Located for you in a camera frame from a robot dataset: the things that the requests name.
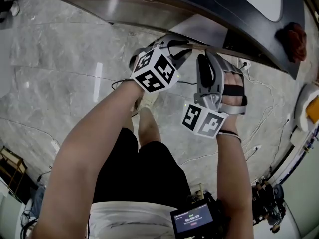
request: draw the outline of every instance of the black cable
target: black cable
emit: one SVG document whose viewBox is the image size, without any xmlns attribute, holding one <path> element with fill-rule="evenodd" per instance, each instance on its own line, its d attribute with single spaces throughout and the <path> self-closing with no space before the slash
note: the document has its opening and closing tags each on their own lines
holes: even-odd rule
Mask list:
<svg viewBox="0 0 319 239">
<path fill-rule="evenodd" d="M 29 221 L 27 224 L 25 224 L 25 226 L 21 229 L 20 239 L 26 239 L 26 232 L 28 231 L 28 228 L 31 227 L 37 221 L 38 219 L 34 219 L 32 221 Z"/>
<path fill-rule="evenodd" d="M 91 213 L 90 213 L 90 215 L 89 215 L 89 220 L 88 220 L 88 239 L 90 238 L 90 224 L 89 224 L 89 222 L 90 222 L 90 217 L 91 217 Z"/>
<path fill-rule="evenodd" d="M 26 210 L 24 207 L 24 210 L 23 210 L 23 213 L 21 214 L 20 216 L 20 224 L 21 224 L 21 227 L 23 227 L 23 224 L 22 224 L 22 217 L 23 216 L 26 216 L 28 219 L 30 219 L 30 212 L 31 210 Z"/>
<path fill-rule="evenodd" d="M 251 154 L 251 155 L 246 159 L 246 161 L 247 161 L 248 159 L 250 159 L 250 158 L 257 152 L 257 150 L 258 150 L 258 148 L 255 148 L 255 152 L 254 152 L 253 154 Z"/>
<path fill-rule="evenodd" d="M 39 182 L 39 181 L 42 179 L 42 176 L 43 176 L 44 174 L 50 173 L 50 172 L 52 171 L 52 166 L 49 165 L 49 168 L 51 169 L 50 171 L 45 172 L 45 173 L 41 173 L 41 174 L 39 175 L 39 177 L 38 177 L 38 179 L 37 179 L 37 182 Z"/>
<path fill-rule="evenodd" d="M 111 87 L 112 87 L 112 89 L 115 90 L 115 88 L 113 87 L 114 84 L 117 84 L 117 83 L 119 83 L 119 82 L 129 82 L 129 81 L 133 81 L 133 79 L 128 79 L 128 78 L 127 78 L 127 79 L 123 79 L 123 80 L 116 81 L 116 82 L 112 83 Z"/>
<path fill-rule="evenodd" d="M 274 155 L 273 161 L 270 163 L 270 167 L 269 167 L 269 171 L 270 171 L 270 172 L 273 170 L 273 168 L 272 168 L 271 165 L 274 163 L 275 158 L 276 158 L 276 156 L 277 156 L 277 154 L 278 154 L 278 152 L 279 152 L 279 148 L 280 148 L 280 144 L 281 144 L 281 139 L 282 139 L 283 134 L 284 134 L 284 127 L 285 127 L 285 125 L 286 125 L 288 122 L 289 122 L 289 120 L 287 120 L 286 123 L 283 125 L 283 129 L 282 129 L 282 131 L 281 131 L 281 135 L 280 135 L 280 138 L 279 138 L 279 144 L 278 144 L 277 152 L 276 152 L 276 154 Z"/>
<path fill-rule="evenodd" d="M 239 68 L 239 70 L 241 70 L 242 68 L 244 68 L 245 66 L 247 66 L 247 62 L 244 62 L 243 66 L 241 68 Z"/>
<path fill-rule="evenodd" d="M 190 84 L 190 85 L 196 85 L 196 84 L 197 84 L 197 82 L 194 82 L 194 83 L 192 83 L 192 82 L 185 82 L 185 81 L 178 81 L 178 82 L 180 82 L 180 83 L 186 83 L 186 84 Z"/>
</svg>

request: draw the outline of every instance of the electronic equipment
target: electronic equipment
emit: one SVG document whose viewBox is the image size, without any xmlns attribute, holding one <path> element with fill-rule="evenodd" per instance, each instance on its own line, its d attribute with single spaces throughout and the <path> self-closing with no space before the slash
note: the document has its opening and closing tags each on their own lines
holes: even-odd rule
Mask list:
<svg viewBox="0 0 319 239">
<path fill-rule="evenodd" d="M 219 200 L 211 194 L 184 208 L 170 213 L 176 239 L 221 239 L 227 231 L 229 218 L 225 217 Z"/>
</svg>

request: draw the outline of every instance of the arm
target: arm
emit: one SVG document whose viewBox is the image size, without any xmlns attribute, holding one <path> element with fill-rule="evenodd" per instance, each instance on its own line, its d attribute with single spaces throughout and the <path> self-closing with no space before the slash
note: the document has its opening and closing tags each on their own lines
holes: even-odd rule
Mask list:
<svg viewBox="0 0 319 239">
<path fill-rule="evenodd" d="M 32 239 L 84 238 L 99 172 L 142 89 L 124 82 L 69 133 L 54 161 Z"/>
<path fill-rule="evenodd" d="M 226 73 L 225 84 L 243 85 L 241 78 Z M 223 103 L 240 105 L 242 97 L 223 96 Z M 236 115 L 226 119 L 222 129 L 237 134 Z M 228 239 L 252 239 L 252 190 L 248 168 L 240 141 L 232 136 L 218 135 L 217 196 L 230 216 Z"/>
</svg>

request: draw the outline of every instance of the black shorts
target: black shorts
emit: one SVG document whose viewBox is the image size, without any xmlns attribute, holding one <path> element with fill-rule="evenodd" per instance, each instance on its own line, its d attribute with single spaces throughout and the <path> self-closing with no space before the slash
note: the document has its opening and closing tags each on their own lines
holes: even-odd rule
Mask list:
<svg viewBox="0 0 319 239">
<path fill-rule="evenodd" d="M 190 189 L 168 148 L 154 141 L 138 149 L 134 134 L 123 128 L 99 173 L 93 203 L 149 202 L 175 208 L 185 205 Z"/>
</svg>

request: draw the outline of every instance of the orange object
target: orange object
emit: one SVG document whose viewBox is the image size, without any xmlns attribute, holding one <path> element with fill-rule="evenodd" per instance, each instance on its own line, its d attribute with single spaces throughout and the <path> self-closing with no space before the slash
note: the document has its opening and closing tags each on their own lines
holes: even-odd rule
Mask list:
<svg viewBox="0 0 319 239">
<path fill-rule="evenodd" d="M 306 108 L 306 113 L 309 116 L 313 124 L 316 124 L 319 120 L 319 97 L 313 99 Z"/>
</svg>

